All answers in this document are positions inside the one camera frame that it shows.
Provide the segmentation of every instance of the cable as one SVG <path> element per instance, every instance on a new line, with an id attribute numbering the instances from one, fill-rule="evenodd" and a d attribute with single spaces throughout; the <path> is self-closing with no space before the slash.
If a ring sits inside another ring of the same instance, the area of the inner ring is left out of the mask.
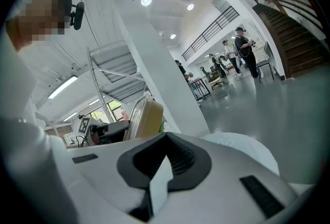
<path id="1" fill-rule="evenodd" d="M 243 79 L 245 79 L 245 78 L 247 78 L 247 77 L 249 77 L 249 76 L 251 76 L 251 74 L 248 75 L 248 76 L 246 76 L 246 77 L 243 77 L 243 78 L 237 79 L 237 75 L 236 75 L 236 76 L 235 76 L 235 80 L 236 80 L 236 81 L 241 81 L 241 80 L 243 80 Z M 210 101 L 212 101 L 213 99 L 217 99 L 217 98 L 223 97 L 224 95 L 226 95 L 226 94 L 229 93 L 230 88 L 232 87 L 232 85 L 233 85 L 233 84 L 231 83 L 230 86 L 229 86 L 229 88 L 228 88 L 228 90 L 227 90 L 227 91 L 225 90 L 225 93 L 224 93 L 224 94 L 222 94 L 222 95 L 220 95 L 220 96 L 218 96 L 218 97 L 216 97 L 216 98 L 212 98 L 212 99 L 210 99 L 210 100 L 207 100 L 207 101 L 201 101 L 201 102 L 199 102 L 199 103 L 210 102 Z"/>
<path id="2" fill-rule="evenodd" d="M 216 97 L 216 98 L 212 98 L 212 99 L 210 99 L 210 100 L 207 100 L 207 101 L 201 101 L 201 102 L 199 102 L 199 103 L 204 103 L 204 102 L 209 102 L 209 101 L 212 101 L 213 99 L 217 99 L 217 98 L 220 98 L 220 97 L 223 97 L 224 95 L 226 95 L 226 94 L 228 94 L 229 93 L 229 91 L 230 91 L 230 88 L 232 87 L 232 83 L 230 84 L 230 86 L 229 86 L 229 88 L 228 88 L 228 90 L 224 93 L 224 94 L 222 94 L 222 95 L 220 95 L 220 96 L 218 96 L 218 97 Z"/>
<path id="3" fill-rule="evenodd" d="M 85 139 L 84 137 L 80 136 L 80 135 L 76 136 L 76 141 L 78 142 L 78 148 L 80 148 L 80 146 L 79 146 L 79 141 L 78 141 L 78 137 L 82 138 L 81 147 L 83 146 L 83 144 L 84 144 L 84 140 L 86 140 L 86 139 Z"/>
<path id="4" fill-rule="evenodd" d="M 243 80 L 243 79 L 245 79 L 245 78 L 248 78 L 249 76 L 251 76 L 251 74 L 248 75 L 248 76 L 246 76 L 246 77 L 243 77 L 243 78 L 239 78 L 239 79 L 237 79 L 237 75 L 236 75 L 236 76 L 235 76 L 235 81 L 241 81 L 241 80 Z"/>
<path id="5" fill-rule="evenodd" d="M 78 136 L 76 136 L 76 141 L 78 143 L 78 148 L 79 148 L 79 141 L 78 141 Z"/>

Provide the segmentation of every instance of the window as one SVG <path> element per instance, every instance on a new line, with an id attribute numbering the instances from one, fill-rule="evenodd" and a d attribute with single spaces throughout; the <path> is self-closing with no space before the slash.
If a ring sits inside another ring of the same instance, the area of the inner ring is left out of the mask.
<path id="1" fill-rule="evenodd" d="M 101 120 L 104 123 L 110 123 L 110 121 L 108 120 L 107 116 L 105 115 L 102 107 L 94 110 L 94 112 L 90 113 L 91 117 L 95 120 Z"/>
<path id="2" fill-rule="evenodd" d="M 123 115 L 122 115 L 123 108 L 119 102 L 117 101 L 109 102 L 108 108 L 110 109 L 110 112 L 112 113 L 116 121 L 120 121 L 123 119 Z"/>

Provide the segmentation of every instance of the black vent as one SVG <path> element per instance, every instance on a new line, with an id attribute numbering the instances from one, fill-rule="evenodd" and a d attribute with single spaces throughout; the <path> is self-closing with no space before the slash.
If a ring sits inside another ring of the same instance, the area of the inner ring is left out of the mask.
<path id="1" fill-rule="evenodd" d="M 240 181 L 267 218 L 274 216 L 284 208 L 255 176 L 243 177 L 240 178 Z"/>
<path id="2" fill-rule="evenodd" d="M 129 186 L 147 190 L 166 155 L 173 171 L 169 192 L 196 187 L 212 167 L 204 149 L 173 133 L 162 133 L 123 153 L 117 162 L 118 173 Z"/>
<path id="3" fill-rule="evenodd" d="M 189 148 L 175 139 L 163 137 L 136 154 L 133 164 L 140 172 L 152 179 L 166 155 L 170 160 L 173 175 L 186 172 L 195 162 L 195 157 Z"/>

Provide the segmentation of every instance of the man in black shirt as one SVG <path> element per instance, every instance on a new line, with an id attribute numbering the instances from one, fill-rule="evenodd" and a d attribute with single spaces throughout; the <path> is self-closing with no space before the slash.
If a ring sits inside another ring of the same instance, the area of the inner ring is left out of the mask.
<path id="1" fill-rule="evenodd" d="M 186 70 L 185 70 L 185 68 L 181 65 L 181 63 L 180 63 L 178 60 L 175 60 L 175 62 L 176 62 L 176 65 L 179 67 L 181 73 L 184 75 L 185 80 L 186 80 L 186 82 L 187 82 L 187 84 L 188 84 L 188 86 L 189 86 L 189 88 L 190 88 L 192 94 L 194 95 L 195 99 L 197 100 L 198 97 L 197 97 L 197 95 L 195 94 L 195 92 L 194 92 L 194 90 L 193 90 L 193 88 L 192 88 L 190 82 L 188 81 L 188 78 L 190 77 L 190 75 L 189 75 L 189 74 L 186 74 Z"/>
<path id="2" fill-rule="evenodd" d="M 256 58 L 252 52 L 252 45 L 244 37 L 244 30 L 241 27 L 236 28 L 235 46 L 240 52 L 241 57 L 246 62 L 253 78 L 257 78 Z"/>

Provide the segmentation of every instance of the person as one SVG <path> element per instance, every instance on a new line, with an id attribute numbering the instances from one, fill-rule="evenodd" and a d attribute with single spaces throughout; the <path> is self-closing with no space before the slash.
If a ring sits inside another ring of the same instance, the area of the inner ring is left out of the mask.
<path id="1" fill-rule="evenodd" d="M 194 92 L 194 90 L 193 90 L 193 88 L 192 88 L 192 86 L 191 86 L 191 84 L 190 84 L 190 82 L 189 82 L 189 80 L 188 80 L 191 76 L 190 76 L 189 74 L 186 74 L 186 70 L 185 70 L 185 68 L 181 65 L 181 63 L 180 63 L 178 60 L 175 60 L 175 62 L 176 62 L 176 65 L 179 67 L 181 73 L 183 74 L 183 76 L 184 76 L 184 78 L 185 78 L 185 80 L 186 80 L 186 82 L 187 82 L 187 84 L 188 84 L 188 86 L 189 86 L 189 88 L 190 88 L 192 94 L 194 95 L 196 101 L 197 101 L 197 102 L 201 102 L 201 101 L 203 101 L 202 99 L 198 100 L 198 97 L 197 97 L 197 95 L 195 94 L 195 92 Z"/>
<path id="2" fill-rule="evenodd" d="M 220 74 L 220 78 L 226 78 L 227 77 L 227 75 L 225 73 L 225 71 L 227 71 L 226 66 L 223 65 L 223 63 L 219 60 L 219 58 L 216 58 L 216 56 L 213 55 L 212 53 L 209 54 L 209 57 L 211 58 L 214 68 Z"/>
<path id="3" fill-rule="evenodd" d="M 245 61 L 249 68 L 253 78 L 257 78 L 258 71 L 256 68 L 256 58 L 252 52 L 252 45 L 248 43 L 248 40 L 244 37 L 244 30 L 241 27 L 236 28 L 235 46 L 239 51 L 241 57 Z"/>
<path id="4" fill-rule="evenodd" d="M 233 64 L 235 71 L 238 75 L 242 75 L 240 70 L 237 67 L 236 56 L 234 48 L 228 45 L 228 40 L 224 40 L 222 44 L 225 46 L 225 55 L 228 57 L 229 61 Z"/>
<path id="5" fill-rule="evenodd" d="M 31 0 L 17 16 L 3 24 L 0 32 L 0 97 L 6 100 L 0 108 L 0 116 L 23 118 L 37 124 L 31 98 L 37 80 L 17 53 L 34 41 L 63 34 L 64 28 L 70 27 L 71 8 L 72 0 Z"/>

